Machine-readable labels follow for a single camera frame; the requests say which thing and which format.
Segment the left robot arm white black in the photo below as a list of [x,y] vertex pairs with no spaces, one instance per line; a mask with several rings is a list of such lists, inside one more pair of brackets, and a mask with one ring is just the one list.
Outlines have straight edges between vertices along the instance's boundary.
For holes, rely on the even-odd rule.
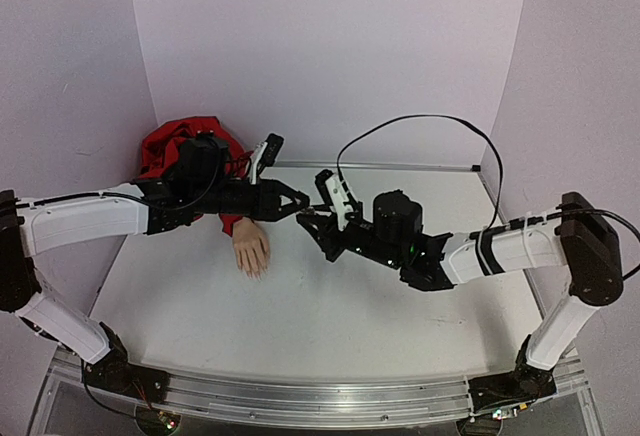
[[261,222],[293,215],[308,205],[308,196],[260,176],[274,165],[283,142],[271,134],[241,163],[232,159],[226,141],[200,134],[180,145],[177,161],[159,177],[45,199],[19,199],[13,191],[3,191],[2,311],[74,352],[84,364],[86,385],[147,404],[163,402],[168,373],[132,363],[119,336],[66,304],[33,259],[51,249],[101,238],[165,233],[205,214]]

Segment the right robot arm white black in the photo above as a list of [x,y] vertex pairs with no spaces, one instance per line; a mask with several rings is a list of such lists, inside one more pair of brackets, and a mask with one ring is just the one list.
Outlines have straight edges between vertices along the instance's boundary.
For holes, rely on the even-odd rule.
[[610,223],[625,219],[592,207],[577,192],[564,194],[552,213],[471,233],[423,233],[421,206],[400,190],[374,199],[371,221],[347,212],[344,203],[311,207],[296,220],[328,261],[349,251],[398,271],[401,282],[422,292],[451,291],[517,271],[568,269],[562,296],[525,337],[514,368],[469,380],[475,415],[506,412],[554,395],[553,371],[564,351],[639,271],[622,269],[619,237]]

